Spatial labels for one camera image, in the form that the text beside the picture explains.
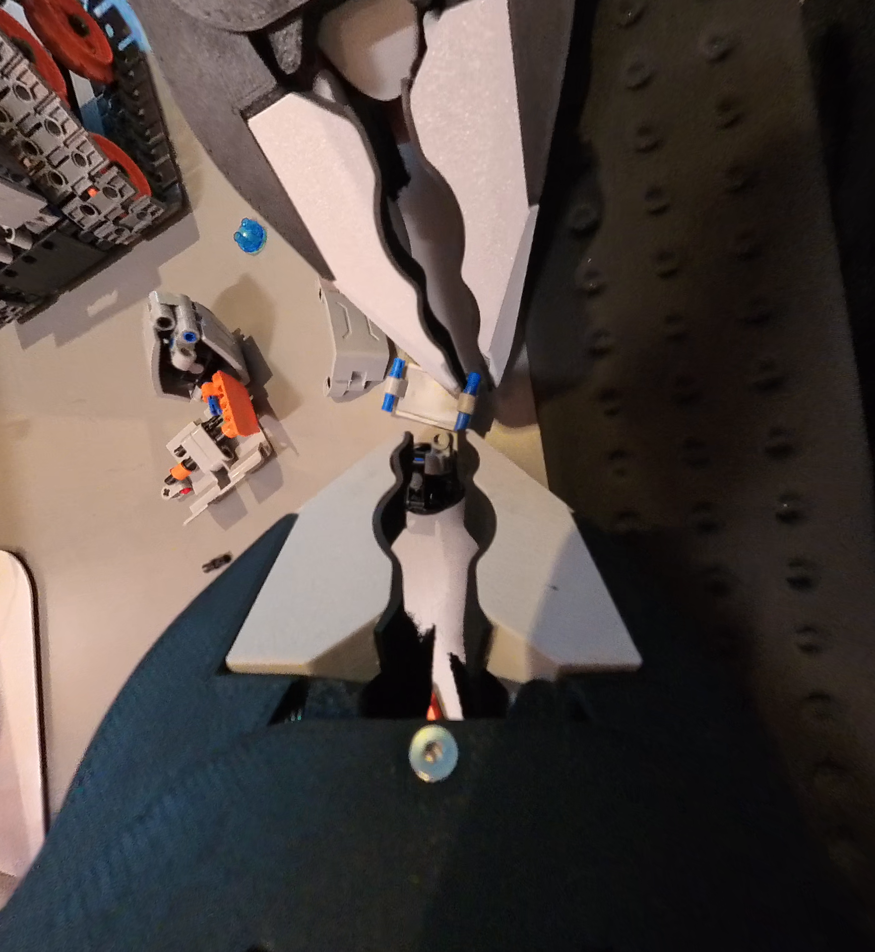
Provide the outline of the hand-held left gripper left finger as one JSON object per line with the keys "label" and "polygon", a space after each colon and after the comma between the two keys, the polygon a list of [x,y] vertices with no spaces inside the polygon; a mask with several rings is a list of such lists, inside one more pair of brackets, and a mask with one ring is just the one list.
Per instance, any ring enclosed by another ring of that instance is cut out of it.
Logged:
{"label": "hand-held left gripper left finger", "polygon": [[227,657],[233,673],[379,673],[375,627],[393,600],[382,513],[398,489],[393,435],[301,506]]}

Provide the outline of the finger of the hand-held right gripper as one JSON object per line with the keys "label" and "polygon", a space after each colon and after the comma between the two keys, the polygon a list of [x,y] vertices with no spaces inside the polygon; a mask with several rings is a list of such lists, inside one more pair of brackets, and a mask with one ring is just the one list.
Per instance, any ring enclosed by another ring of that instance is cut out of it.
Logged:
{"label": "finger of the hand-held right gripper", "polygon": [[420,284],[386,240],[382,177],[346,88],[319,70],[246,120],[330,270],[336,289],[449,393],[460,372],[434,338]]}
{"label": "finger of the hand-held right gripper", "polygon": [[423,18],[425,53],[405,90],[400,195],[410,251],[460,363],[504,377],[539,206],[528,196],[508,2]]}

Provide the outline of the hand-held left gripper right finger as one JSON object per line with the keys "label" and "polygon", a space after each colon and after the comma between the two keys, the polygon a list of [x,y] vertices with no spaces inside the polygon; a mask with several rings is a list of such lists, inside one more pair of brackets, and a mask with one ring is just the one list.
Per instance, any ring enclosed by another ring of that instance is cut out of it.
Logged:
{"label": "hand-held left gripper right finger", "polygon": [[472,480],[493,530],[476,562],[490,625],[487,670],[503,681],[635,671],[642,657],[563,500],[483,438]]}

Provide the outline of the grey curved brick panel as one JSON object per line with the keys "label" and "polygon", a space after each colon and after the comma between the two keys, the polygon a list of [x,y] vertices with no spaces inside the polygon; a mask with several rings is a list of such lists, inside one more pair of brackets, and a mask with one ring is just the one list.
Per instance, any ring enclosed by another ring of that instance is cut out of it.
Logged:
{"label": "grey curved brick panel", "polygon": [[446,390],[330,282],[318,281],[317,297],[333,347],[324,379],[329,399],[345,403],[371,395],[391,417],[454,432],[460,392]]}

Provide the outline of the black toy wheel hub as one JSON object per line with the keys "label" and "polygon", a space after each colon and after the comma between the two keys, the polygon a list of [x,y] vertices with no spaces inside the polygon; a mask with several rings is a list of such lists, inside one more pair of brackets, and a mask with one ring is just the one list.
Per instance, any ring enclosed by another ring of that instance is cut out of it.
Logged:
{"label": "black toy wheel hub", "polygon": [[413,448],[404,506],[414,515],[437,515],[456,506],[464,498],[452,434],[434,435]]}

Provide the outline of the blue connector pin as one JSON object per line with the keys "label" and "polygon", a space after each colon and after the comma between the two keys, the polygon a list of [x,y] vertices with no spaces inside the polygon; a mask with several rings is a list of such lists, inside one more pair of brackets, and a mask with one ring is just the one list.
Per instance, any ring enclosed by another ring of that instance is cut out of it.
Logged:
{"label": "blue connector pin", "polygon": [[466,384],[456,399],[456,418],[454,432],[466,431],[475,415],[482,384],[482,375],[479,372],[469,372]]}

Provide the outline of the grey dome brick assembly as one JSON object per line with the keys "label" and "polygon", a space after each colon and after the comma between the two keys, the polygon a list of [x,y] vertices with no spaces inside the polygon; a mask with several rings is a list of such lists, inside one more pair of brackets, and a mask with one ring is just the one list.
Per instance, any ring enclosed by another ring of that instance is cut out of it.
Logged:
{"label": "grey dome brick assembly", "polygon": [[143,321],[148,374],[159,397],[194,401],[224,372],[253,396],[273,372],[254,339],[231,330],[205,305],[173,292],[152,292]]}

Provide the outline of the grey orange axle assembly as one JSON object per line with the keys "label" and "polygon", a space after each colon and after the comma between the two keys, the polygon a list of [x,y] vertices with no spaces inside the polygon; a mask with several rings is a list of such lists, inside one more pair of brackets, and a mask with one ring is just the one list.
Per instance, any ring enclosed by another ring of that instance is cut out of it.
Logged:
{"label": "grey orange axle assembly", "polygon": [[275,455],[245,385],[217,371],[200,386],[202,414],[166,446],[173,464],[164,477],[164,500],[184,506],[183,525],[233,493]]}

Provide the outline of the tracked toy brick robot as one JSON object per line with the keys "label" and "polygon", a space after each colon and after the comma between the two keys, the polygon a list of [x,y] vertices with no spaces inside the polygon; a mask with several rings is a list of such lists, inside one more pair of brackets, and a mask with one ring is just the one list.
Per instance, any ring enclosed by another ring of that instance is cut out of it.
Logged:
{"label": "tracked toy brick robot", "polygon": [[0,2],[0,328],[22,324],[186,209],[128,2]]}

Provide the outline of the black dimpled mat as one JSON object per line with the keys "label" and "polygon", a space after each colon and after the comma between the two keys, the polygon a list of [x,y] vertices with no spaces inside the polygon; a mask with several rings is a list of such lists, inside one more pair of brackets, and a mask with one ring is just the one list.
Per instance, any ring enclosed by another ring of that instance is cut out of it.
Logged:
{"label": "black dimpled mat", "polygon": [[551,487],[748,687],[875,944],[875,497],[798,2],[575,2],[527,347]]}

